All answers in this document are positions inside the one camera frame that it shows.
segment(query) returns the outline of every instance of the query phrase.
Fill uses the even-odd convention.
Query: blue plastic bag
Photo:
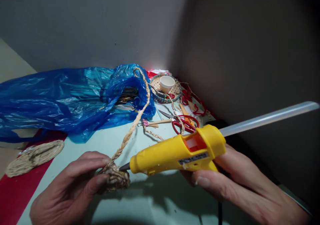
[[[44,128],[68,133],[75,143],[86,142],[103,128],[132,122],[147,102],[144,81],[146,71],[136,64],[115,69],[89,67],[60,69],[6,81],[0,84],[0,141],[22,142],[12,129]],[[124,105],[116,105],[125,88],[138,88],[138,96]],[[153,95],[143,118],[153,117],[156,109]]]

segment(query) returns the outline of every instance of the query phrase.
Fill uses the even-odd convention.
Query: woven basket
[[[151,79],[151,82],[150,82],[150,84],[152,86],[151,89],[152,89],[152,92],[153,92],[153,94],[154,94],[154,96],[156,97],[157,100],[159,100],[162,103],[170,103],[171,102],[170,99],[162,98],[161,95],[157,93],[157,91],[160,90],[160,78],[162,76],[170,76],[170,75],[159,74],[159,75],[154,76]],[[174,94],[174,98],[172,99],[173,102],[174,102],[174,101],[177,101],[180,98],[182,88],[181,88],[181,84],[179,83],[179,81],[176,78],[174,78],[172,76],[170,76],[170,77],[173,78],[175,80],[175,82],[176,82],[175,85],[169,91],[169,94]]]

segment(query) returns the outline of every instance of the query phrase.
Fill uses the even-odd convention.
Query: yellow glue gun
[[[206,125],[187,136],[177,135],[140,151],[119,170],[154,175],[166,170],[200,169],[217,171],[213,159],[226,152],[224,137],[319,109],[315,102],[304,102],[218,130]]]
[[[217,171],[212,160],[226,152],[225,143],[216,127],[206,125],[193,134],[179,134],[138,152],[120,171],[130,169],[148,176],[173,169]]]

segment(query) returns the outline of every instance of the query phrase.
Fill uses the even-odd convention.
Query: white cup
[[[175,80],[170,76],[162,76],[160,78],[160,90],[165,94],[168,94],[175,84]]]

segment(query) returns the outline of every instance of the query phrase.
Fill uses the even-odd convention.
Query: light green table surface
[[[156,106],[164,112],[172,111],[171,105]],[[153,120],[160,120],[157,113]],[[31,224],[32,202],[70,162],[86,151],[98,151],[111,157],[130,127],[131,123],[96,131],[85,144],[74,144],[67,138],[64,149],[44,174],[18,224]],[[159,124],[157,129],[149,127],[149,130],[164,139],[176,135],[171,123]],[[144,134],[142,127],[137,127],[116,164],[124,165],[138,151],[155,143],[156,140]],[[179,171],[166,171],[151,177],[130,173],[130,178],[128,189],[94,198],[87,224],[218,224],[218,202],[200,187],[189,186]],[[224,224],[253,224],[246,214],[225,202],[223,218]]]

